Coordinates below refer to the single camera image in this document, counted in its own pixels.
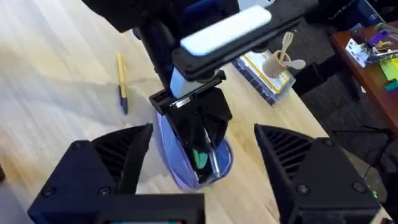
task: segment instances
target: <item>purple pouch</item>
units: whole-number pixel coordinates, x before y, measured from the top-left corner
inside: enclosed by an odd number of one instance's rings
[[[159,149],[161,150],[160,154],[181,189],[200,189],[228,175],[233,164],[233,154],[227,140],[224,139],[216,150],[221,177],[199,184],[195,171],[192,169],[180,142],[175,137],[167,118],[157,114],[157,119],[163,146]]]

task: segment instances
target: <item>light wood desk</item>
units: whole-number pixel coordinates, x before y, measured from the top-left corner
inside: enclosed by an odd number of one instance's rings
[[[0,223],[30,223],[21,217],[69,144],[152,123],[148,97],[162,85],[141,42],[131,32],[119,34],[80,0],[0,1],[0,15],[0,164],[7,176]],[[127,116],[119,107],[116,52],[126,64]],[[227,137],[236,160],[229,176],[201,190],[207,221],[277,223],[254,123],[313,137],[326,133],[293,91],[271,108],[231,65],[224,69],[228,79],[220,86],[234,117]],[[181,192],[157,138],[154,133],[138,193]]]

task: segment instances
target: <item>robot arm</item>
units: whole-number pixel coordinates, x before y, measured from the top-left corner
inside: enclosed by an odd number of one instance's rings
[[[150,102],[166,116],[190,161],[193,148],[216,160],[232,118],[215,87],[226,79],[218,69],[270,38],[271,14],[260,6],[238,13],[237,0],[83,1],[118,31],[134,29],[164,86]],[[217,177],[217,161],[212,164]]]

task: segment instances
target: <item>dark floor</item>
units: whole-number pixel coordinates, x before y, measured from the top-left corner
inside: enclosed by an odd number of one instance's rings
[[[304,59],[307,65],[316,62],[322,63],[333,55],[333,50],[328,41],[328,34],[333,29],[322,26],[310,26],[302,21],[293,30],[295,36],[292,45],[288,49],[288,54],[294,59]],[[270,50],[275,51],[282,47],[282,36],[270,43]],[[301,96],[303,102],[313,113],[314,117],[320,122],[323,128],[332,138],[337,141],[349,152],[365,161],[372,161],[374,153],[385,143],[386,137],[382,134],[333,134],[333,130],[357,130],[362,125],[386,128],[379,112],[368,100],[365,93],[360,93],[361,99],[355,102],[351,99],[344,86],[333,76],[325,83],[321,84],[312,91]],[[383,164],[394,172],[395,166],[389,159],[384,158]],[[379,186],[381,182],[377,177],[370,175],[369,184],[377,190],[381,197],[384,197],[383,188]]]

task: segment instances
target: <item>pen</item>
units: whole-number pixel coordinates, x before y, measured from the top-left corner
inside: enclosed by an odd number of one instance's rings
[[[120,98],[120,106],[122,107],[124,114],[127,114],[129,111],[127,105],[127,88],[126,88],[126,79],[124,77],[124,68],[123,68],[123,60],[122,55],[118,52],[118,68],[119,68],[119,98]]]

